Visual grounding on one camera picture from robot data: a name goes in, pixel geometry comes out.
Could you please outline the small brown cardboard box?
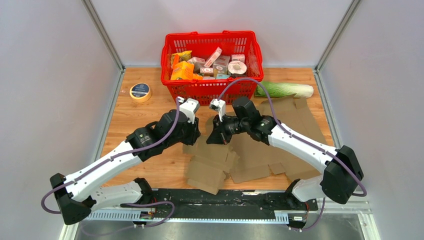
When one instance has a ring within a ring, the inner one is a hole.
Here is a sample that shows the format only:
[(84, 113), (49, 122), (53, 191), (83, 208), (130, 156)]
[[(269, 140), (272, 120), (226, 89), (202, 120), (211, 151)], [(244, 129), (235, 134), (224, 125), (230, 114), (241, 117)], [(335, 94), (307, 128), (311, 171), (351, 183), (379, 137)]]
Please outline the small brown cardboard box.
[(207, 137), (201, 135), (194, 145), (182, 146), (182, 152), (191, 156), (185, 171), (186, 183), (216, 195), (240, 157), (231, 145), (207, 144), (206, 140)]

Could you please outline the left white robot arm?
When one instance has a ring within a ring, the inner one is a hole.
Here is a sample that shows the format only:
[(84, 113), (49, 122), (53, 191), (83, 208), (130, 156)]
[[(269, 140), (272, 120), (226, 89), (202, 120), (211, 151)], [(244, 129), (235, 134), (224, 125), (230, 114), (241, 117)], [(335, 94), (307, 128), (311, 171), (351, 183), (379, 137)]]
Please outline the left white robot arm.
[(193, 145), (201, 135), (197, 110), (183, 104), (163, 114), (160, 120), (136, 129), (114, 150), (82, 170), (53, 175), (50, 184), (64, 223), (73, 225), (94, 211), (116, 205), (148, 207), (153, 194), (145, 178), (112, 187), (103, 184), (177, 143)]

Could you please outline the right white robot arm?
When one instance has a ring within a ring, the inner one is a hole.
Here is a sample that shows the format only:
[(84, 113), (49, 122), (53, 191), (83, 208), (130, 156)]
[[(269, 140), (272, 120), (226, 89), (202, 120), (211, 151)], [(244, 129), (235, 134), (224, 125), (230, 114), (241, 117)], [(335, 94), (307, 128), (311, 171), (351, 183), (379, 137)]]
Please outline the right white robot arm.
[(217, 112), (207, 144), (227, 145), (232, 136), (247, 133), (253, 140), (282, 149), (304, 160), (319, 173), (309, 179), (294, 180), (286, 190), (285, 203), (299, 209), (305, 202), (329, 198), (346, 204), (364, 177), (354, 150), (346, 145), (337, 149), (306, 137), (280, 122), (274, 115), (262, 115), (247, 97), (233, 103), (235, 115), (226, 114), (226, 103), (213, 99), (210, 109)]

